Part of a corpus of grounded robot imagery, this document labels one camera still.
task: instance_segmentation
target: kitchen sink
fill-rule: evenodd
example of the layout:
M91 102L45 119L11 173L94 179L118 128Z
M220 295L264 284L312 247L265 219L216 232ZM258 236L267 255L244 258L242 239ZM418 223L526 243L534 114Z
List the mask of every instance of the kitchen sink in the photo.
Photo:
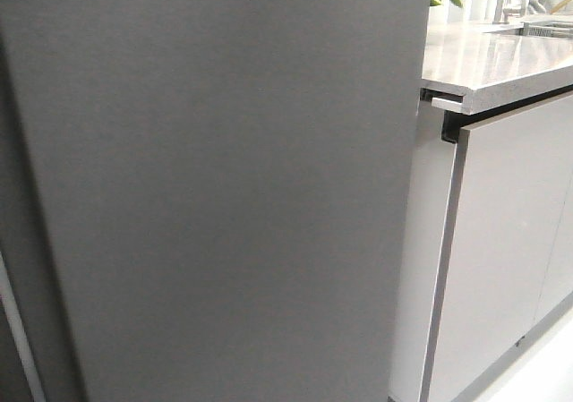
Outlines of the kitchen sink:
M524 21L522 27L496 30L490 33L520 35L523 37L573 39L573 21Z

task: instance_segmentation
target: white countertop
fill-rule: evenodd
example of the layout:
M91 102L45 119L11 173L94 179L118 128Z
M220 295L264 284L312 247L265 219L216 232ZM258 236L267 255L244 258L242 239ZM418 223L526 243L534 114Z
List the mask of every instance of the white countertop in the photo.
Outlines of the white countertop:
M531 20L571 21L572 16ZM458 23L428 29L422 88L461 97L475 114L573 84L573 39L488 33L519 27Z

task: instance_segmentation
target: white floor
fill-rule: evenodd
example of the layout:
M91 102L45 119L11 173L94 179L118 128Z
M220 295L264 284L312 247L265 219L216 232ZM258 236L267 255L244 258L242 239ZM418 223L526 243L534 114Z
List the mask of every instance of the white floor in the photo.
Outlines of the white floor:
M573 310L475 402L573 402Z

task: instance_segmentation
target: gray refrigerator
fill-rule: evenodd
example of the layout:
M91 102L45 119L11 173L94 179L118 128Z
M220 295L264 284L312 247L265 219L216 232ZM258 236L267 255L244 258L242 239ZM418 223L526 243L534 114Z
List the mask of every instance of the gray refrigerator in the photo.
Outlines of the gray refrigerator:
M35 402L385 400L428 1L0 0Z

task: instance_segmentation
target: white cabinet door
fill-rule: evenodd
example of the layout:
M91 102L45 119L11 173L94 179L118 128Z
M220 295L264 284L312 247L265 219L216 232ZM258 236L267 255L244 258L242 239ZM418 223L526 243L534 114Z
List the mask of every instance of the white cabinet door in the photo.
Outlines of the white cabinet door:
M543 291L535 315L535 323L539 322L549 311L555 308L569 293L573 291L573 179L557 236L552 248L552 255L543 282Z
M462 129L430 402L449 402L533 325L573 167L572 106L569 94Z

